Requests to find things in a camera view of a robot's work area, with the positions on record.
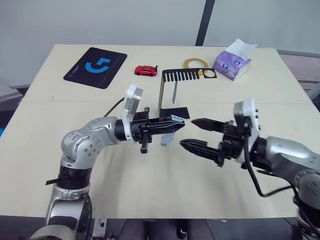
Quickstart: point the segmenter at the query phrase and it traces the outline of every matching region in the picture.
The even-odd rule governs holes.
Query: white wall
[[[205,0],[0,0],[0,78],[11,85],[31,83],[54,44],[194,46],[204,5]]]
[[[204,45],[240,38],[259,47],[320,53],[319,0],[216,0]]]

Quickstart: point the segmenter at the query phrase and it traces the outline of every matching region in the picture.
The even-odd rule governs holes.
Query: toy car
[[[155,75],[157,75],[157,68],[158,66],[137,66],[134,70],[134,74],[136,75],[146,75],[146,76],[150,76],[153,77]]]

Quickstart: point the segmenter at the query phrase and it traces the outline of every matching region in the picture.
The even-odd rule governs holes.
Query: mouse pad
[[[106,89],[126,58],[124,53],[90,47],[63,79]]]

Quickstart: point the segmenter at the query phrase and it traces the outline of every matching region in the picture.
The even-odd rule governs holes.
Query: beige table surface
[[[55,72],[53,71],[55,67],[50,67],[51,64],[56,65],[56,72],[61,72],[61,76],[64,75],[64,72],[59,70],[61,66],[59,67],[58,58],[53,57],[56,55],[55,52],[59,52],[60,56],[62,56],[60,48],[68,52],[66,57],[60,57],[63,62],[70,57],[69,54],[74,49],[78,49],[78,52],[82,51],[73,60],[74,62],[88,47],[55,46],[0,138],[0,215],[43,217],[46,214],[52,186],[45,186],[45,182],[58,175],[62,155],[60,144],[63,136],[71,130],[81,128],[88,121],[103,116],[124,95],[129,83],[136,83],[144,89],[138,110],[149,106],[150,116],[158,116],[160,78],[135,76],[132,74],[133,70],[127,72],[125,64],[118,72],[118,74],[122,71],[127,72],[127,74],[123,73],[128,76],[124,78],[124,83],[120,84],[120,80],[116,81],[115,78],[110,87],[105,90],[67,82],[62,78],[48,79],[51,76],[48,72],[52,74]],[[123,46],[123,50],[120,46],[99,47],[128,53],[128,62],[130,55],[132,58],[142,58],[139,54],[141,51],[134,49],[150,49],[153,53],[151,51],[153,47],[150,46]],[[189,54],[188,57],[201,58],[201,54],[205,55],[207,51],[216,51],[214,47],[157,46],[154,48],[166,50],[167,54],[172,50],[168,61],[174,58],[183,59],[178,53],[186,56],[188,54],[185,52],[194,51],[193,49],[198,51]],[[143,54],[146,59],[150,57],[146,52]],[[233,119],[234,101],[254,96],[259,109],[262,137],[277,136],[291,139],[319,153],[319,112],[299,88],[299,84],[275,50],[256,49],[254,54],[260,56],[256,57],[260,59],[259,61],[263,61],[264,56],[270,56],[269,61],[265,63],[268,64],[269,69],[273,69],[270,72],[273,77],[269,80],[262,74],[261,78],[255,78],[263,87],[257,88],[258,83],[253,79],[252,71],[254,68],[259,68],[253,61],[246,75],[235,82],[218,74],[218,78],[208,82],[198,80],[198,85],[195,81],[180,84],[177,95],[178,105],[188,106],[192,119],[206,117],[226,121]],[[50,63],[50,59],[55,60],[55,63]],[[276,62],[282,67],[275,67],[271,62]],[[139,61],[135,64],[156,65],[158,63]],[[266,93],[269,91],[266,90],[269,84],[261,79],[269,81],[272,86],[282,86],[282,88],[272,91],[269,87],[271,93]],[[47,85],[47,92],[41,90],[43,85]],[[195,89],[200,86],[204,89],[206,85],[208,88],[211,86],[209,89],[211,98],[205,98]],[[119,117],[120,112],[121,108],[117,107],[111,115]],[[148,154],[140,154],[138,144],[129,145],[125,142],[105,148],[98,156],[91,174],[90,195],[93,216],[224,219],[296,215],[296,207],[292,203],[293,194],[290,190],[262,198],[256,193],[248,172],[242,170],[238,163],[226,160],[223,168],[217,167],[213,161],[185,151],[179,145],[179,140],[186,138],[205,140],[210,146],[217,147],[222,135],[201,130],[187,120],[186,126],[177,132],[174,141],[168,147],[160,146],[160,135],[154,136],[153,143],[149,144]],[[257,175],[257,177],[264,192],[286,184],[284,180],[274,177],[264,175]]]

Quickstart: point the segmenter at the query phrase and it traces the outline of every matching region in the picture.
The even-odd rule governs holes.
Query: tissue box
[[[237,39],[216,57],[212,67],[227,78],[235,80],[248,69],[251,63],[251,59],[248,59],[250,50],[256,46]]]

